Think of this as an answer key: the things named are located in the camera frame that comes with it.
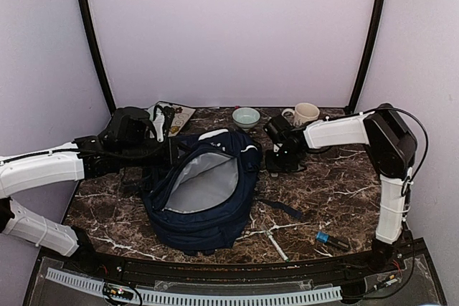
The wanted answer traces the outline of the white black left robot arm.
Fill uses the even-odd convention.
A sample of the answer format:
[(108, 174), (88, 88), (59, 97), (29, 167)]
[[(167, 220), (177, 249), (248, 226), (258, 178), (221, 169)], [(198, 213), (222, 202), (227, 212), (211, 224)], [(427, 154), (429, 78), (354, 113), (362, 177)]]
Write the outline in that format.
[(110, 145), (87, 136), (47, 150), (1, 158), (1, 233), (71, 257), (85, 274), (96, 274), (101, 259), (80, 228), (58, 224), (14, 200), (16, 193), (59, 182), (84, 181), (123, 168), (171, 165), (179, 144), (167, 138)]

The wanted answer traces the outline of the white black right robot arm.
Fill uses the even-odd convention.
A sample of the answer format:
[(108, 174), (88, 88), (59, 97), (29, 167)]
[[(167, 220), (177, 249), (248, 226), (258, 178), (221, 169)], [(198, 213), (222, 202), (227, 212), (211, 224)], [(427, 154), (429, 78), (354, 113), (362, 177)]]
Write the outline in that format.
[(379, 222), (375, 232), (378, 246), (366, 257), (373, 273), (385, 270), (394, 260), (393, 245), (402, 234), (402, 224), (410, 210), (410, 191), (421, 164), (415, 161), (417, 139), (403, 117), (409, 113), (381, 104), (371, 110), (338, 118), (327, 117), (299, 127), (282, 115), (269, 119), (263, 127), (273, 143), (265, 155), (271, 173), (299, 171), (299, 155), (322, 148), (363, 145), (381, 183)]

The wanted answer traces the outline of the navy blue student backpack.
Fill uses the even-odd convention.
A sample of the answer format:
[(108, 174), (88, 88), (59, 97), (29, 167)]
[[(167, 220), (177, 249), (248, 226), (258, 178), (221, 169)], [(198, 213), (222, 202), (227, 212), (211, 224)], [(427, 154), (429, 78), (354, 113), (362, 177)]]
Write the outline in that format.
[(124, 187), (145, 206), (156, 238), (188, 255), (232, 248), (246, 227), (262, 165), (262, 146), (220, 128), (176, 137), (179, 159), (148, 166)]

